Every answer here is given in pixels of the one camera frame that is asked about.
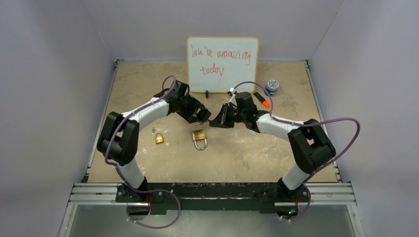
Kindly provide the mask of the yellow framed whiteboard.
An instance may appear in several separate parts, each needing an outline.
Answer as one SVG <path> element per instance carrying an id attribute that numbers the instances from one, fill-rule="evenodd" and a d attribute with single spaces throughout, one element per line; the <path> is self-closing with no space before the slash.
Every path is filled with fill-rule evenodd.
<path id="1" fill-rule="evenodd" d="M 191 36 L 186 41 L 188 84 L 195 93 L 253 92 L 259 53 L 257 37 Z"/>

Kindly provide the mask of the large brass padlock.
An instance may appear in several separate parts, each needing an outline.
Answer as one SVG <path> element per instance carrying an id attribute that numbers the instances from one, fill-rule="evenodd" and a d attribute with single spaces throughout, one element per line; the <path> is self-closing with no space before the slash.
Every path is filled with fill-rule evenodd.
<path id="1" fill-rule="evenodd" d="M 197 150 L 205 150 L 207 148 L 207 133 L 204 129 L 197 129 L 191 132 L 192 141 L 194 142 L 195 148 Z M 198 146 L 198 142 L 203 141 L 204 145 L 202 147 Z"/>

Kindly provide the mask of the orange black marker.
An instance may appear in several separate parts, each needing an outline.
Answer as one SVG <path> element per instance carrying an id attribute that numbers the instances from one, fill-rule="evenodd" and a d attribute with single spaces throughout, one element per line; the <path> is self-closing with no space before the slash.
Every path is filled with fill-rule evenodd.
<path id="1" fill-rule="evenodd" d="M 260 93 L 254 92 L 253 94 L 265 108 L 270 107 L 270 103 Z"/>

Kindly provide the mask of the blue white round tin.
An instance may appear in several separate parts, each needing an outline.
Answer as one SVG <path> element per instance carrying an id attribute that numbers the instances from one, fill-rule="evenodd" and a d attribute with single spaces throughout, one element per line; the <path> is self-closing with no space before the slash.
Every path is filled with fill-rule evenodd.
<path id="1" fill-rule="evenodd" d="M 280 84 L 275 79 L 270 79 L 265 86 L 265 94 L 267 96 L 275 96 L 280 88 Z"/>

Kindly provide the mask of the small brass padlock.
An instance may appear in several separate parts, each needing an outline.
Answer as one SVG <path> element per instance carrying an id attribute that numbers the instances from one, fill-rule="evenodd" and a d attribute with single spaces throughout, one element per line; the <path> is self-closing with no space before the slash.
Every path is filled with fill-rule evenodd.
<path id="1" fill-rule="evenodd" d="M 155 143 L 156 144 L 161 144 L 163 142 L 164 142 L 164 137 L 163 137 L 162 133 L 156 132 L 156 134 L 155 134 Z"/>

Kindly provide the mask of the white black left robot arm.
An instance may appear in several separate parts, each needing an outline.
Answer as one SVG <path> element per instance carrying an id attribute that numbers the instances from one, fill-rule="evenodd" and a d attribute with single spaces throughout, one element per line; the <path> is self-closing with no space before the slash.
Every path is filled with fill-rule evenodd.
<path id="1" fill-rule="evenodd" d="M 147 181 L 134 158 L 139 132 L 171 113 L 177 113 L 188 123 L 206 122 L 211 115 L 203 103 L 190 94 L 170 92 L 164 96 L 161 91 L 141 107 L 122 114 L 111 112 L 105 119 L 96 148 L 122 175 L 123 182 L 131 185 L 128 196 L 135 202 L 147 197 Z"/>

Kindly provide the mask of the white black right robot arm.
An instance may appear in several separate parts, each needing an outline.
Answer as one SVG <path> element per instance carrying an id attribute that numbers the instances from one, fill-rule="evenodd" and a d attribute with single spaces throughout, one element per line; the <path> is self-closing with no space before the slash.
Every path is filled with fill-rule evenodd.
<path id="1" fill-rule="evenodd" d="M 290 143 L 295 164 L 277 183 L 277 194 L 284 201 L 295 197 L 304 181 L 336 155 L 332 142 L 324 129 L 316 125 L 315 119 L 293 123 L 273 116 L 268 111 L 259 110 L 248 92 L 240 92 L 233 101 L 224 103 L 209 125 L 233 128 L 236 123 L 243 123 L 249 130 L 270 134 Z"/>

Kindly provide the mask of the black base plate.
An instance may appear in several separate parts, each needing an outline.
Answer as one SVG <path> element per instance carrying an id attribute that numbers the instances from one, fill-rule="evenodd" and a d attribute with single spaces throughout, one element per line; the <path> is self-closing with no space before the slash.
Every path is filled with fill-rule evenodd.
<path id="1" fill-rule="evenodd" d="M 309 200 L 304 186 L 285 191 L 268 183 L 147 183 L 140 193 L 125 184 L 117 185 L 116 202 L 145 204 L 152 215 L 168 210 L 257 211 L 279 216 L 297 215 L 297 207 Z"/>

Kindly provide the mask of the black padlock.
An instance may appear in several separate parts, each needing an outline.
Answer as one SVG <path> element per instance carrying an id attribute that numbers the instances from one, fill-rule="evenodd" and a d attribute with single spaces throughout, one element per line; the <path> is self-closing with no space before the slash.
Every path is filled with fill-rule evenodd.
<path id="1" fill-rule="evenodd" d="M 194 121 L 193 123 L 197 123 L 199 125 L 203 125 L 205 122 L 209 120 L 209 117 L 211 116 L 211 112 L 209 110 L 200 109 L 195 115 L 194 115 Z"/>

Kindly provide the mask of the aluminium frame rail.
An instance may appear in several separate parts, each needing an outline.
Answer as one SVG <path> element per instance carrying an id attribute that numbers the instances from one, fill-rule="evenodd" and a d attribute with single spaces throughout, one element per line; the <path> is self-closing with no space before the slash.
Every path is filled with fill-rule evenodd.
<path id="1" fill-rule="evenodd" d="M 155 143 L 152 128 L 164 142 Z M 278 182 L 294 165 L 288 142 L 248 130 L 207 124 L 208 147 L 194 148 L 189 124 L 177 114 L 161 118 L 139 135 L 135 157 L 148 183 Z M 91 155 L 87 180 L 71 190 L 62 237 L 362 237 L 352 185 L 342 182 L 335 164 L 316 173 L 304 187 L 309 200 L 297 215 L 257 211 L 168 210 L 152 215 L 145 204 L 117 203 L 121 184 L 100 152 Z"/>

